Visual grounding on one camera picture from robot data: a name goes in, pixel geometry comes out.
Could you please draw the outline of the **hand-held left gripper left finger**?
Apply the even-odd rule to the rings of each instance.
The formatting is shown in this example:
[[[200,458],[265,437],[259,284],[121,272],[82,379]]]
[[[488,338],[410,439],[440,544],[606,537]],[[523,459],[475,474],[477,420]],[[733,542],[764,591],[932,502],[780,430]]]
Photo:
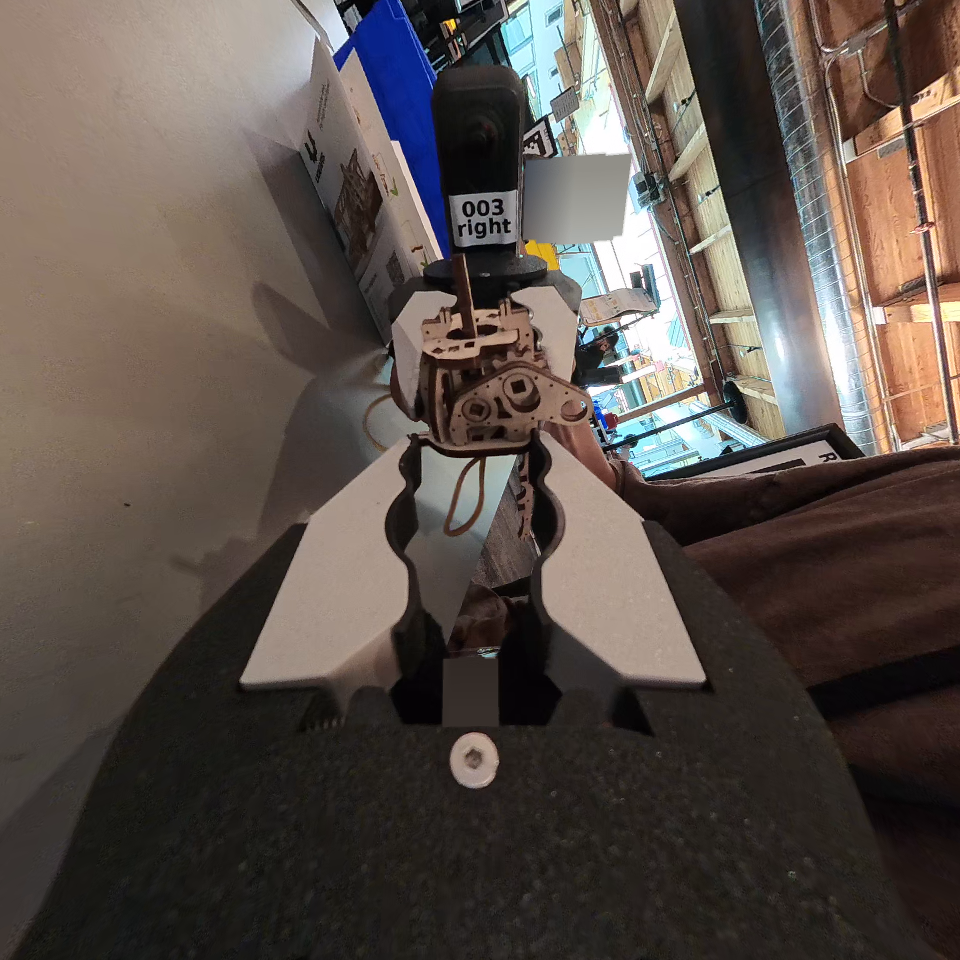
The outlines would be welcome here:
[[[406,548],[421,479],[420,441],[402,438],[311,516],[242,690],[320,689],[345,713],[356,691],[402,678],[395,635],[420,606]]]

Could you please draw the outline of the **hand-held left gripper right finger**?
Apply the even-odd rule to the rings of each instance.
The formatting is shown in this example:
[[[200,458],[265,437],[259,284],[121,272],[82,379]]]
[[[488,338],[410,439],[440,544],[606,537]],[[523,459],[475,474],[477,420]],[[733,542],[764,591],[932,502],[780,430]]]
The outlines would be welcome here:
[[[612,716],[627,690],[702,691],[696,653],[644,521],[557,438],[534,434],[530,599],[545,677]]]

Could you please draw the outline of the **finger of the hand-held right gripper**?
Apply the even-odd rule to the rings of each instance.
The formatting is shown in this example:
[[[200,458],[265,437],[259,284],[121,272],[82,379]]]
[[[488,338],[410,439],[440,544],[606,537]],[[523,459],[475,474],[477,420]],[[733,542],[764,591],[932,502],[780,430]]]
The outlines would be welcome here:
[[[574,370],[578,316],[555,287],[521,290],[521,306],[530,313],[530,323],[539,333],[539,350],[556,378],[570,382]]]
[[[444,308],[452,307],[452,294],[443,291],[414,291],[391,323],[393,370],[390,390],[398,408],[411,421],[420,421],[417,412],[420,367],[425,337],[424,321],[433,321]]]

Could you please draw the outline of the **tan rubber band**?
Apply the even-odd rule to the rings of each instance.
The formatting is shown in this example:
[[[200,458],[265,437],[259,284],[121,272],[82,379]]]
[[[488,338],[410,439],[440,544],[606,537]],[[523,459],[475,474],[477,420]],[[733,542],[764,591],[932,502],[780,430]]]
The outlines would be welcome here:
[[[362,429],[363,429],[364,436],[368,441],[368,443],[373,447],[373,449],[380,454],[386,452],[389,449],[389,447],[385,445],[383,442],[381,442],[372,432],[371,419],[372,419],[372,415],[374,414],[374,411],[377,410],[378,407],[380,407],[382,404],[386,402],[393,402],[393,398],[392,398],[392,395],[390,394],[390,391],[383,391],[380,395],[378,395],[378,397],[376,397],[374,400],[369,402],[362,418]]]
[[[470,459],[459,472],[456,482],[453,486],[448,508],[442,523],[442,534],[450,539],[459,538],[469,534],[477,522],[481,519],[486,508],[486,474],[487,462],[489,457],[477,456]],[[462,523],[455,523],[457,510],[459,508],[461,495],[469,475],[477,471],[477,496],[476,502],[469,516]]]

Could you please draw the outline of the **wooden cage-shaped model assembly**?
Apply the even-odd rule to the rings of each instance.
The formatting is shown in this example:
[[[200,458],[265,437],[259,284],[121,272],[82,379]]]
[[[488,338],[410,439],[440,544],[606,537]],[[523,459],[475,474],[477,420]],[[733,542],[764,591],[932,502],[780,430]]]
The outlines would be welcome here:
[[[575,309],[548,271],[546,281],[510,293],[496,309],[475,309],[464,261],[460,254],[452,307],[422,324],[416,412],[443,455],[519,454],[543,424],[575,426],[593,411],[590,395],[572,383],[574,369],[568,382],[547,366],[522,289],[555,287]]]

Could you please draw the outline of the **wooden toothed strip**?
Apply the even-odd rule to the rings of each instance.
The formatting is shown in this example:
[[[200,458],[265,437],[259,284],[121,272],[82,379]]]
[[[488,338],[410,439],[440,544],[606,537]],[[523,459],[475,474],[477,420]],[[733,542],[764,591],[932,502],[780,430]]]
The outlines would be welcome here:
[[[518,457],[515,472],[519,486],[514,493],[514,504],[518,514],[518,539],[540,553],[545,542],[546,512],[544,497],[532,479],[532,466],[535,463],[531,456],[527,449]]]

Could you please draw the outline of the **person's right forearm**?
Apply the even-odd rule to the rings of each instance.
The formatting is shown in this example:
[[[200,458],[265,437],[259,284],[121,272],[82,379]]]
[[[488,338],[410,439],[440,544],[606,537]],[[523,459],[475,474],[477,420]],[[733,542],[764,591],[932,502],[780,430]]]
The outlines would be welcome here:
[[[958,531],[959,454],[928,446],[900,453],[831,461],[768,473],[648,482],[602,452],[588,426],[551,429],[583,466],[644,520],[692,546],[773,522],[829,531],[908,526]]]

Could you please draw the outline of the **white model kit box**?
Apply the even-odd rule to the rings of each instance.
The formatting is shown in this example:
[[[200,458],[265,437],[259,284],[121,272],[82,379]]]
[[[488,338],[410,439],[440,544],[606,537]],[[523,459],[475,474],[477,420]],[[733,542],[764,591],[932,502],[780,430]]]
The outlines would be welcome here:
[[[358,55],[338,68],[323,32],[314,42],[309,96],[300,155],[388,344],[390,296],[440,259],[439,242]]]

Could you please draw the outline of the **blue plastic bin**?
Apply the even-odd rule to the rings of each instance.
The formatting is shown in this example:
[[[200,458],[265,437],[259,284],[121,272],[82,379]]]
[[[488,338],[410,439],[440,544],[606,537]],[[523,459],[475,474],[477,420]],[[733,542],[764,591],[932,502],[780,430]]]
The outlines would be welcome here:
[[[402,148],[440,254],[446,257],[450,239],[431,110],[437,75],[401,2],[373,4],[333,54],[337,68],[353,52],[358,54],[390,139]]]

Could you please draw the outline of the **black disc stand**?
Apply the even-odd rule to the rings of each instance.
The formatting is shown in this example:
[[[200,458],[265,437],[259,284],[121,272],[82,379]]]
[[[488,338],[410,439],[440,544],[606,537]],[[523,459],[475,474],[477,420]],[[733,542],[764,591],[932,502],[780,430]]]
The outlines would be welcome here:
[[[746,405],[745,396],[733,379],[729,379],[724,383],[723,398],[724,402],[720,404],[704,408],[701,411],[694,412],[688,416],[676,419],[664,425],[656,426],[638,434],[602,444],[602,450],[604,453],[608,453],[622,448],[631,448],[642,440],[658,436],[669,430],[675,430],[679,426],[685,426],[697,421],[702,421],[715,414],[729,413],[736,424],[739,426],[745,425],[749,419],[749,411]]]

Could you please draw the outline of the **black framed marker sign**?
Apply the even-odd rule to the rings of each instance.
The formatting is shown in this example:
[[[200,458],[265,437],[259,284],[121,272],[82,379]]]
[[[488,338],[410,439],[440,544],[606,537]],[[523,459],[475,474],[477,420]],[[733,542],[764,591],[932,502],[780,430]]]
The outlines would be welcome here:
[[[798,467],[856,460],[864,456],[864,452],[847,434],[831,423],[645,478],[653,482],[666,482],[773,474]]]

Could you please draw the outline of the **person's brown clothing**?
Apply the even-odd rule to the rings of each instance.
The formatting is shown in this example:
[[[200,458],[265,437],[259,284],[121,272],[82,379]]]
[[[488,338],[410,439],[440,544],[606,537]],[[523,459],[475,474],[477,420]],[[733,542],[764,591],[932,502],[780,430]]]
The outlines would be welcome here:
[[[903,900],[958,958],[958,531],[780,521],[684,547],[827,706]]]

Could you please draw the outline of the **black ventilation duct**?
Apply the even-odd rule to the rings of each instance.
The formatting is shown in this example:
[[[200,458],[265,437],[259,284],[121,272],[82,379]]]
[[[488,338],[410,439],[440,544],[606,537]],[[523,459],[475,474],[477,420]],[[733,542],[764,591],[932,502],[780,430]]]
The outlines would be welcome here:
[[[678,1],[678,27],[786,431],[849,431],[814,292],[755,7]]]

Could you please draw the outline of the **silver ventilation duct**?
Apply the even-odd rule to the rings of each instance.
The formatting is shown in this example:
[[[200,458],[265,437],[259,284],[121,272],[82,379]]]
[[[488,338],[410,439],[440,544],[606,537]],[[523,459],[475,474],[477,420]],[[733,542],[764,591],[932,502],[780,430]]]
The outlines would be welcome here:
[[[753,6],[843,426],[865,454],[881,453],[889,436],[807,6]]]

